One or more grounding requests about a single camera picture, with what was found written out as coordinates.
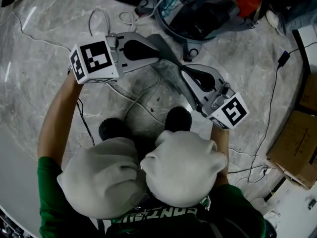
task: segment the cardboard box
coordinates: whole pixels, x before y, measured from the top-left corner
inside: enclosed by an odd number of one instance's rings
[[[317,112],[317,75],[310,74],[307,78],[305,89],[299,105]]]
[[[317,179],[317,117],[293,111],[267,157],[285,176],[311,188]]]

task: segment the gray tile floor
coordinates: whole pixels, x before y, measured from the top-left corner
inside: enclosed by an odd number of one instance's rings
[[[21,19],[24,33],[71,49],[78,40],[90,36],[88,19],[96,7],[108,14],[112,32],[128,31],[129,27],[121,23],[118,16],[124,10],[133,12],[134,8],[114,0],[22,0],[14,6],[0,9],[0,122],[8,127],[12,137],[34,160],[44,116],[67,74],[68,52],[23,36],[18,19],[10,13],[14,11]],[[93,16],[91,26],[94,33],[106,32],[106,24],[98,13]],[[153,19],[141,23],[137,32],[143,36],[161,34],[182,60],[181,46],[167,36]],[[218,69],[233,89],[241,93],[250,110],[250,115],[231,131],[230,147],[254,155],[268,120],[277,60],[284,50],[295,48],[296,43],[292,36],[278,35],[264,18],[254,29],[228,32],[206,43],[193,60],[193,63]],[[271,123],[255,165],[265,162],[268,149],[283,127],[293,107],[301,75],[302,60],[299,53],[294,52],[287,65],[278,72]],[[131,98],[137,98],[156,80],[157,74],[148,66],[126,75],[118,81],[115,88]],[[131,104],[103,84],[86,85],[81,99],[85,105],[84,116],[96,143],[100,142],[99,124],[109,117],[123,118],[125,110]],[[152,114],[161,121],[164,121],[172,107],[185,104],[183,96],[164,80],[146,93],[140,102],[149,110],[152,109]],[[202,137],[208,137],[212,124],[199,114],[193,114],[193,117],[192,130]],[[138,106],[134,106],[129,112],[127,123],[135,132],[152,137],[163,130],[161,124]],[[63,165],[81,148],[91,145],[76,111]],[[251,161],[252,158],[248,155],[230,150],[231,171],[248,168]],[[259,171],[252,171],[251,180],[261,177]],[[229,175],[229,181],[235,185],[247,175],[248,172]],[[280,178],[281,174],[272,170],[258,183],[247,184],[246,179],[242,179],[237,186],[251,200],[267,195],[268,186],[273,188]]]

